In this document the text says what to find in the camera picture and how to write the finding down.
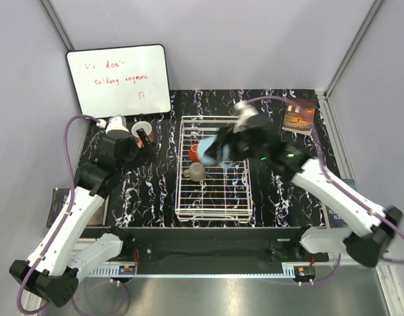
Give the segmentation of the light blue faceted mug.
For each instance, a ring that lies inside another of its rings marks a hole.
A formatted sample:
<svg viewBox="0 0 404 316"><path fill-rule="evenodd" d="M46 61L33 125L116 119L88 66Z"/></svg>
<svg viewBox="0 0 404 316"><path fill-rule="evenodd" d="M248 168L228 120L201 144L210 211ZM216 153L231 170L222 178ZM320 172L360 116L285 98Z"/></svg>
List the light blue faceted mug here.
<svg viewBox="0 0 404 316"><path fill-rule="evenodd" d="M225 169L232 167L230 147L220 147L216 136L202 139L197 145L197 158L205 166L219 166Z"/></svg>

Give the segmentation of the beige mug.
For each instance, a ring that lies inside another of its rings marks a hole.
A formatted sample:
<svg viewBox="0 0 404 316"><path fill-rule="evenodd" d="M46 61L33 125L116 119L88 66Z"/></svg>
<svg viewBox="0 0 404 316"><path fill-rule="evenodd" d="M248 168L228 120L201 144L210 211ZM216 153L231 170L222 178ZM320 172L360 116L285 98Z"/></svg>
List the beige mug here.
<svg viewBox="0 0 404 316"><path fill-rule="evenodd" d="M182 174L193 182L200 182L205 178L205 166L199 162L192 163Z"/></svg>

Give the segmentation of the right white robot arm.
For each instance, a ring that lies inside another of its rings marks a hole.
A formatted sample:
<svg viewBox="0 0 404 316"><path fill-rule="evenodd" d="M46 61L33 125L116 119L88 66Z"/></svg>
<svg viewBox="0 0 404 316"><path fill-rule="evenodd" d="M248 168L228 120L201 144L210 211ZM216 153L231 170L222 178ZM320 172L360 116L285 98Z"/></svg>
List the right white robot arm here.
<svg viewBox="0 0 404 316"><path fill-rule="evenodd" d="M403 218L398 208L385 209L356 192L330 172L320 156L311 155L297 143L283 142L262 115L219 128L215 136L199 142L197 154L202 162L222 167L227 161L258 159L345 221L345 227L301 229L290 244L290 253L298 261L316 253L340 253L365 267L375 267Z"/></svg>

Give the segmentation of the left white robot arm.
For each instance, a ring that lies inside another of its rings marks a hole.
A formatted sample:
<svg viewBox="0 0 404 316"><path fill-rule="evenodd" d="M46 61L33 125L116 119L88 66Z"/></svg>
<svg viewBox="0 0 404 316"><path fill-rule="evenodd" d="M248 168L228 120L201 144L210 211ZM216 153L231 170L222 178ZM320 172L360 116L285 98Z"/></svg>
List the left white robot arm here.
<svg viewBox="0 0 404 316"><path fill-rule="evenodd" d="M74 177L74 191L47 235L26 260L16 260L11 276L27 290L57 307L73 298L79 283L110 259L125 261L137 251L132 233L110 227L93 244L76 255L71 252L93 214L120 183L127 165L140 167L155 160L153 140L143 128L108 131L95 157Z"/></svg>

